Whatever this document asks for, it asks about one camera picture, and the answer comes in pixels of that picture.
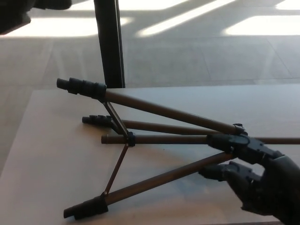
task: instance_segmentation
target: brown metal tube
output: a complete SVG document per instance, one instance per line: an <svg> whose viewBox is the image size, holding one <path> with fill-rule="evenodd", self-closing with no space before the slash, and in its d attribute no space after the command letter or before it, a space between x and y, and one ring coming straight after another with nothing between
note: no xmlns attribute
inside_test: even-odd
<svg viewBox="0 0 300 225"><path fill-rule="evenodd" d="M111 175L111 177L110 177L110 179L109 179L109 181L107 183L107 186L105 188L105 191L104 191L105 195L107 195L109 193L109 191L110 191L110 189L111 189L111 187L113 185L113 181L114 181L114 179L117 176L117 173L118 173L118 171L120 169L121 163L123 162L123 159L125 157L125 154L126 154L128 148L129 148L128 144L125 144L125 146L124 146L124 148L123 148L123 150L122 150L122 152L120 154L120 157L119 157L119 159L117 161L117 164L116 164L116 166L115 166L115 168L114 168L114 170L112 172L112 175Z"/></svg>
<svg viewBox="0 0 300 225"><path fill-rule="evenodd" d="M300 138L253 137L265 144L300 144ZM204 135L136 135L136 144L206 144ZM125 144L122 135L104 135L102 144Z"/></svg>
<svg viewBox="0 0 300 225"><path fill-rule="evenodd" d="M102 144L125 144L122 135L103 135ZM136 135L136 144L206 144L206 136L201 135Z"/></svg>
<svg viewBox="0 0 300 225"><path fill-rule="evenodd" d="M148 130L160 133L175 135L212 135L219 133L215 130L200 129L193 127L181 127L174 125L164 125L158 123L138 122L131 120L122 120L127 129Z"/></svg>
<svg viewBox="0 0 300 225"><path fill-rule="evenodd" d="M198 172L204 166L211 164L219 164L231 160L233 158L230 154L219 153L208 158L201 159L197 162L185 165L183 167L177 168L175 170L165 172L161 175L152 177L150 179L141 181L139 183L133 184L131 186L122 188L120 190L109 193L105 197L105 202L107 205L116 203L123 199L129 198L131 196L137 195L141 192L156 188L163 184L169 183L173 180L188 176L190 174Z"/></svg>
<svg viewBox="0 0 300 225"><path fill-rule="evenodd" d="M186 123L198 125L225 134L235 134L237 132L241 133L244 131L243 128L237 127L235 125L210 120L198 115L193 115L179 110L171 109L165 106L146 102L141 99L137 99L135 97L125 96L119 93L112 92L110 90L106 90L105 98L109 102L113 102L119 105L124 105L145 112L157 114L160 116L168 117L174 120L179 120Z"/></svg>

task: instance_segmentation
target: robotic hand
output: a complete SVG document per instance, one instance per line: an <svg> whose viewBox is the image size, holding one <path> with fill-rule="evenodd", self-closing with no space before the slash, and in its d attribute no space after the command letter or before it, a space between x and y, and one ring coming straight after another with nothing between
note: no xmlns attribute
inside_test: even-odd
<svg viewBox="0 0 300 225"><path fill-rule="evenodd" d="M262 176L231 161L207 166L199 173L207 179L227 181L242 201L242 210L273 215L286 225L300 224L300 168L279 151L247 135L207 136L208 145L264 167Z"/></svg>
<svg viewBox="0 0 300 225"><path fill-rule="evenodd" d="M71 5L71 0L1 0L0 35L30 23L27 12L32 8L65 10Z"/></svg>

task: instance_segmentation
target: floor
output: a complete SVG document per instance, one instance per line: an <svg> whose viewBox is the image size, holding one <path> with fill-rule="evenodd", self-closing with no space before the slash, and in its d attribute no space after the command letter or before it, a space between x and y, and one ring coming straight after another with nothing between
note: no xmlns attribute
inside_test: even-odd
<svg viewBox="0 0 300 225"><path fill-rule="evenodd" d="M73 2L0 37L0 171L33 90L104 81L93 2ZM119 2L127 87L300 83L299 0Z"/></svg>

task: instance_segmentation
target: black rubber foot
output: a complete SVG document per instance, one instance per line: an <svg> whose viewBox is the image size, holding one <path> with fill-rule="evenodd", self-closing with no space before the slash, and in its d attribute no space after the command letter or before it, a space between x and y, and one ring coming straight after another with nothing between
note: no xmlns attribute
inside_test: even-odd
<svg viewBox="0 0 300 225"><path fill-rule="evenodd" d="M102 128L112 128L112 118L110 116L91 115L89 117L84 116L82 122L86 124L95 125Z"/></svg>
<svg viewBox="0 0 300 225"><path fill-rule="evenodd" d="M74 216L75 220L92 217L97 214L108 212L104 195L100 195L91 200L85 201L79 205L75 205L64 210L64 218Z"/></svg>
<svg viewBox="0 0 300 225"><path fill-rule="evenodd" d="M72 94L80 94L94 99L102 100L105 97L106 85L90 81L70 78L68 81L58 78L56 86Z"/></svg>

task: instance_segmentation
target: white table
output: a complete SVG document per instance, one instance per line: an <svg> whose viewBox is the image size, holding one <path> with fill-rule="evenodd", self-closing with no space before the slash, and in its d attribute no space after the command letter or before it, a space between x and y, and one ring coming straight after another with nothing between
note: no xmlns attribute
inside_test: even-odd
<svg viewBox="0 0 300 225"><path fill-rule="evenodd" d="M250 135L300 134L300 85L222 86L116 90L227 123L242 122ZM122 119L185 125L115 106ZM107 115L96 100L63 90L33 92L0 179L3 225L228 224L276 221L244 212L225 182L198 174L109 206L84 221L63 219L63 210L101 194L121 145L102 145L101 130L81 123ZM299 146L271 146L300 165ZM112 191L217 153L207 146L137 145L129 149ZM254 166L261 173L259 166Z"/></svg>

